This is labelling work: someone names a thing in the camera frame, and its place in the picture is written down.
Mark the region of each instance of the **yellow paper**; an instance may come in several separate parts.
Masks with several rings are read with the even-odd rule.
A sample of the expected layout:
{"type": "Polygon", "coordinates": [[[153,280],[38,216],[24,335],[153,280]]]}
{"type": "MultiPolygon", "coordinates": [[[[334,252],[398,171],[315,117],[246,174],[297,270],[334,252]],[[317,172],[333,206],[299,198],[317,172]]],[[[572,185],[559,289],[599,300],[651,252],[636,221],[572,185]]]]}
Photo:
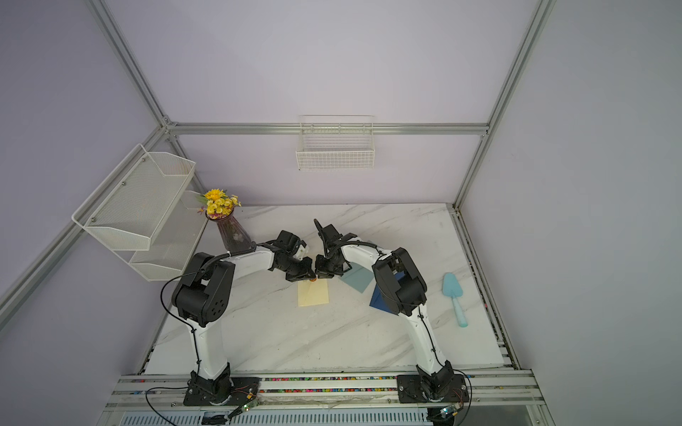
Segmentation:
{"type": "Polygon", "coordinates": [[[299,306],[324,305],[329,303],[329,289],[326,279],[299,281],[299,306]]]}

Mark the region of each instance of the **glass vase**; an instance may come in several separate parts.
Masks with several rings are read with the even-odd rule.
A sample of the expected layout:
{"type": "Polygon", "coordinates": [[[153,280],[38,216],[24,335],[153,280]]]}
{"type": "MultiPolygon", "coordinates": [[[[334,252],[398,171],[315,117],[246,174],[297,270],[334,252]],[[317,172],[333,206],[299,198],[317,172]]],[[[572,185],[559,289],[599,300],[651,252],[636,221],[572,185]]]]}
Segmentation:
{"type": "Polygon", "coordinates": [[[251,236],[232,213],[222,219],[211,219],[208,215],[206,217],[218,225],[222,243],[230,253],[236,256],[256,251],[256,243],[251,241],[251,236]]]}

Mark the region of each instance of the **white metal shelf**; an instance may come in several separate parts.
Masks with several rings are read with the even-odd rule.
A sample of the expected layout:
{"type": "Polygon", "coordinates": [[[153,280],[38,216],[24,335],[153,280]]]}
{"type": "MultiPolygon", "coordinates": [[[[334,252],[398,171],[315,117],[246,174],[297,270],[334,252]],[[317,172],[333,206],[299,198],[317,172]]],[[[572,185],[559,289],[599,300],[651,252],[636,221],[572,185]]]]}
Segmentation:
{"type": "MultiPolygon", "coordinates": [[[[319,116],[301,116],[301,121],[319,116]]],[[[348,125],[301,123],[296,159],[299,170],[363,170],[374,168],[371,116],[347,116],[363,121],[348,125]]]]}
{"type": "Polygon", "coordinates": [[[109,250],[149,250],[194,176],[195,163],[186,158],[142,145],[133,153],[137,162],[99,207],[89,217],[72,216],[109,250]]]}
{"type": "Polygon", "coordinates": [[[146,280],[166,281],[185,270],[208,222],[199,211],[199,195],[193,191],[182,193],[150,249],[135,252],[128,262],[146,280]]]}

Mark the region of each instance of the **black mounting plate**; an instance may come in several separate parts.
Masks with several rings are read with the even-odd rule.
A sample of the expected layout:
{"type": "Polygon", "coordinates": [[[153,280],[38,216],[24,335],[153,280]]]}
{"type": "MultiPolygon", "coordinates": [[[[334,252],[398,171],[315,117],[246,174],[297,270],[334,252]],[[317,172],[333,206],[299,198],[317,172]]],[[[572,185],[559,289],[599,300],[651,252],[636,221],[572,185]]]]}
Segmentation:
{"type": "MultiPolygon", "coordinates": [[[[258,395],[258,386],[261,383],[259,377],[232,377],[233,389],[240,389],[239,391],[232,391],[229,399],[223,404],[224,406],[242,406],[251,401],[248,399],[249,389],[254,395],[258,395]]],[[[185,392],[185,400],[182,402],[187,407],[209,407],[212,404],[209,402],[210,396],[202,388],[190,385],[187,392],[185,392]]]]}
{"type": "MultiPolygon", "coordinates": [[[[421,379],[418,374],[404,374],[396,377],[398,381],[398,401],[402,404],[412,404],[415,402],[431,402],[428,401],[421,391],[421,379]]],[[[469,389],[462,389],[465,385],[464,376],[455,374],[455,377],[450,382],[450,390],[439,402],[461,402],[462,404],[469,401],[469,389]]]]}

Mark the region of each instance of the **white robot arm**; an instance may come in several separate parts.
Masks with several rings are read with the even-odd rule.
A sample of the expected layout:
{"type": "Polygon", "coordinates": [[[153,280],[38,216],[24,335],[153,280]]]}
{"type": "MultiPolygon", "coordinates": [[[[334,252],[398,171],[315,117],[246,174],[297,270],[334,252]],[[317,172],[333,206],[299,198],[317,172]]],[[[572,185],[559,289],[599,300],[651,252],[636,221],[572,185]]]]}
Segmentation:
{"type": "MultiPolygon", "coordinates": [[[[367,245],[354,245],[352,244],[354,241],[363,242],[360,238],[351,238],[348,240],[348,244],[342,245],[340,249],[344,259],[348,263],[357,263],[363,268],[372,271],[372,267],[377,261],[386,260],[393,256],[389,250],[381,247],[374,248],[367,245]]],[[[385,299],[390,297],[387,294],[383,294],[383,296],[385,299]]],[[[426,305],[424,303],[419,303],[414,304],[413,307],[416,309],[410,309],[410,315],[406,315],[399,311],[398,316],[407,321],[407,331],[417,353],[417,365],[424,372],[433,374],[442,368],[439,364],[439,360],[445,360],[445,356],[434,338],[435,334],[433,333],[433,328],[428,319],[426,305]]]]}
{"type": "Polygon", "coordinates": [[[314,279],[312,259],[306,242],[282,231],[276,240],[259,244],[253,251],[210,256],[197,253],[180,279],[173,297],[178,315],[186,322],[196,349],[198,368],[192,372],[185,405],[222,405],[231,396],[230,365],[225,358],[222,327],[218,319],[225,312],[232,282],[251,273],[277,268],[289,281],[314,279]]]}
{"type": "MultiPolygon", "coordinates": [[[[349,271],[354,262],[374,272],[376,285],[386,306],[404,319],[417,354],[418,376],[407,378],[405,391],[409,402],[459,401],[463,377],[455,379],[454,370],[439,348],[426,309],[426,283],[412,258],[403,248],[392,252],[373,243],[362,241],[355,234],[339,234],[334,226],[324,228],[314,221],[322,238],[324,255],[318,255],[315,271],[312,260],[304,257],[306,243],[294,234],[282,231],[276,240],[241,254],[210,256],[197,253],[187,271],[196,271],[181,278],[173,292],[172,302],[179,317],[194,333],[198,368],[192,372],[184,405],[222,405],[231,397],[234,382],[230,365],[224,355],[222,330],[217,321],[225,312],[234,279],[253,272],[277,268],[289,281],[331,278],[349,271]]],[[[258,378],[249,378],[254,385],[258,378]]]]}
{"type": "Polygon", "coordinates": [[[317,220],[314,222],[325,252],[315,260],[317,276],[343,275],[351,269],[351,262],[374,271],[386,306],[405,320],[417,354],[421,395],[412,399],[423,396],[426,401],[443,400],[451,390],[455,374],[436,342],[426,310],[426,282],[407,250],[398,248],[391,252],[362,241],[355,234],[341,235],[333,225],[323,228],[317,220]]]}

